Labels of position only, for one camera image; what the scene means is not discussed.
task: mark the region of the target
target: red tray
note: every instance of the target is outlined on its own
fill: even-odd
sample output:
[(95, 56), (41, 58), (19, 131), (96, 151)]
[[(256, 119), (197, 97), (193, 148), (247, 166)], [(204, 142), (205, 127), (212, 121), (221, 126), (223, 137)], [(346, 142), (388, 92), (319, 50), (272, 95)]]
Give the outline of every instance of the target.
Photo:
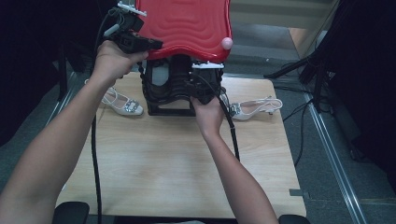
[(186, 54), (201, 61), (224, 62), (230, 54), (221, 41), (232, 38), (230, 0), (136, 0), (136, 9), (147, 11), (139, 34), (163, 41), (148, 59)]

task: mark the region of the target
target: black stand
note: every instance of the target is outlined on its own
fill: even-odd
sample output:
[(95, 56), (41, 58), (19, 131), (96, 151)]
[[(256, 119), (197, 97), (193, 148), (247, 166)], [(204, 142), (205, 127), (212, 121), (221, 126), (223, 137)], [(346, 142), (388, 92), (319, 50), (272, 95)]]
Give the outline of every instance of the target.
[(331, 28), (312, 54), (296, 63), (286, 66), (285, 68), (271, 75), (264, 75), (264, 78), (278, 78), (301, 66), (305, 66), (303, 72), (300, 74), (299, 79), (301, 83), (307, 84), (314, 76), (317, 76), (313, 101), (315, 109), (318, 111), (318, 113), (320, 113), (320, 93), (323, 81), (327, 76), (328, 57), (332, 55), (332, 51), (334, 50), (337, 41), (339, 41), (342, 37), (342, 33), (340, 32), (341, 25), (346, 19), (347, 15), (349, 15), (349, 12), (352, 10), (356, 2), (358, 1), (354, 0), (346, 4), (345, 0), (340, 0)]

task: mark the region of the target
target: high heel shoe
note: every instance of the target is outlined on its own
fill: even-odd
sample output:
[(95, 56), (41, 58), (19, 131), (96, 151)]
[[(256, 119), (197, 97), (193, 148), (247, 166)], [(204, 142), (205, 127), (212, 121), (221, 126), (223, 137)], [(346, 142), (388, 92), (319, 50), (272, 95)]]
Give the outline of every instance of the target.
[(120, 115), (141, 115), (143, 107), (134, 99), (119, 94), (114, 87), (108, 88), (102, 103), (109, 105)]
[(272, 114), (282, 106), (282, 101), (268, 96), (264, 99), (231, 104), (230, 115), (233, 119), (247, 120), (259, 112)]

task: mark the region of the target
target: person's right hand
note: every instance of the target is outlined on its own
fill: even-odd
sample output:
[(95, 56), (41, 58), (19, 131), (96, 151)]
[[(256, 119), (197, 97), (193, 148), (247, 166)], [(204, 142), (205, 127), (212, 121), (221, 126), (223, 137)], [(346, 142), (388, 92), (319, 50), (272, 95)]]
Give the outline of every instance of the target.
[(219, 135), (220, 126), (224, 118), (219, 99), (214, 97), (207, 105), (203, 105), (198, 99), (191, 97), (191, 102), (203, 137)]
[(106, 40), (98, 48), (94, 72), (90, 79), (99, 80), (107, 88), (113, 86), (118, 78), (131, 71), (132, 65), (149, 56), (147, 52), (124, 53), (116, 43)]

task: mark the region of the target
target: wooden table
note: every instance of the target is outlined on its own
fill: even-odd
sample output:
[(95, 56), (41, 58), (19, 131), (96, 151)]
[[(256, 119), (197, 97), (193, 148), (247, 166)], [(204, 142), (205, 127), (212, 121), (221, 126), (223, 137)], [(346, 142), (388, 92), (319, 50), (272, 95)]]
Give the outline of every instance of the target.
[[(231, 102), (275, 96), (269, 80), (225, 77), (222, 85)], [(97, 111), (103, 214), (233, 217), (195, 118), (149, 116), (137, 73), (125, 76), (115, 87), (140, 102), (145, 113), (123, 117), (109, 106), (101, 106)], [(241, 162), (264, 188), (276, 214), (305, 216), (303, 198), (290, 196), (290, 189), (300, 186), (280, 112), (260, 113), (248, 121), (235, 121), (234, 125)], [(221, 135), (233, 151), (226, 120)], [(91, 135), (58, 204), (69, 201), (86, 202), (90, 213), (96, 214)]]

